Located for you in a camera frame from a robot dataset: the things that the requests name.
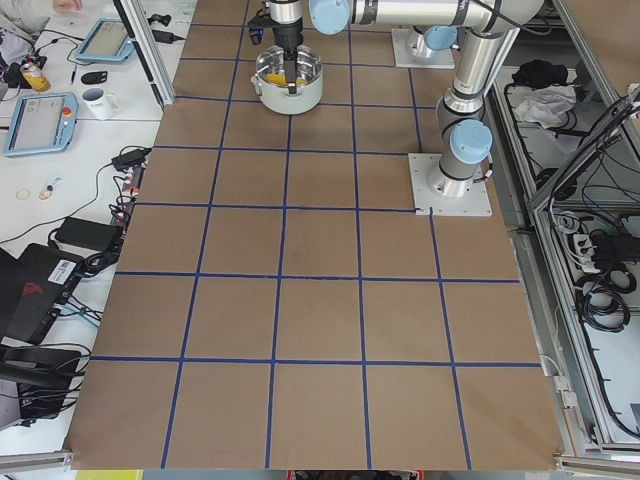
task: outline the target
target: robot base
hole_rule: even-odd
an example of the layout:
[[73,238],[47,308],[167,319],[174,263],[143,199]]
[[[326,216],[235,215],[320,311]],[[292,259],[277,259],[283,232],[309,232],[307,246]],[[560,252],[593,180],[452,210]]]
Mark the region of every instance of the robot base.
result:
[[450,49],[433,51],[428,57],[412,55],[407,49],[407,41],[413,30],[394,28],[391,30],[393,52],[396,57],[396,67],[406,68],[440,68],[451,70],[455,68]]
[[[446,198],[434,193],[427,184],[427,172],[440,161],[440,154],[409,154],[413,204],[417,215],[441,217],[490,217],[491,204],[484,182],[474,183],[462,198]],[[478,167],[477,176],[482,175]]]

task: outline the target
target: blue joint cap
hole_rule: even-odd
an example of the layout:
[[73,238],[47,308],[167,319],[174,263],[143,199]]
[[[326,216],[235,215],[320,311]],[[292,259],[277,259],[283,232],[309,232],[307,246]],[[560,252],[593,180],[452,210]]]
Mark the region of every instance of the blue joint cap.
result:
[[431,50],[439,52],[447,50],[456,43],[458,38],[458,30],[454,27],[445,27],[438,25],[431,27],[424,33],[424,41]]
[[310,0],[309,11],[314,27],[325,35],[341,32],[351,20],[349,0]]
[[467,165],[476,165],[489,155],[493,135],[482,122],[463,120],[453,127],[449,144],[458,160]]

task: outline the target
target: black cloth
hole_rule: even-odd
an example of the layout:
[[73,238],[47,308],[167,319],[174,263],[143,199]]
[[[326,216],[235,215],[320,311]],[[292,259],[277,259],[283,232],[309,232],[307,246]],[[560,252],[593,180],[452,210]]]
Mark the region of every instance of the black cloth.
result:
[[526,85],[533,89],[551,85],[566,85],[569,72],[564,65],[553,65],[544,60],[532,60],[520,66],[512,75],[516,85]]

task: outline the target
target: white cup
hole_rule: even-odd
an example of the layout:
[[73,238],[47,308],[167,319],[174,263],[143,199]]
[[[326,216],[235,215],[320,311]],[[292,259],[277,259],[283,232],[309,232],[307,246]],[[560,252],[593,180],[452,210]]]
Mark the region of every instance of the white cup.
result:
[[105,93],[101,88],[90,88],[82,94],[84,103],[87,104],[93,116],[98,120],[108,120],[120,110],[120,105],[116,101],[113,93]]

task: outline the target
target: red logo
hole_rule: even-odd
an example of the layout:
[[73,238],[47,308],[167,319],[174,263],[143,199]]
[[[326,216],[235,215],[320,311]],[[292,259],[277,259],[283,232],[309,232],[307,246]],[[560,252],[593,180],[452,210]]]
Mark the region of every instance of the red logo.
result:
[[22,289],[22,296],[27,297],[29,295],[33,295],[34,293],[38,293],[42,295],[44,293],[44,290],[42,290],[42,287],[37,283],[33,283],[33,282],[25,283],[24,288]]

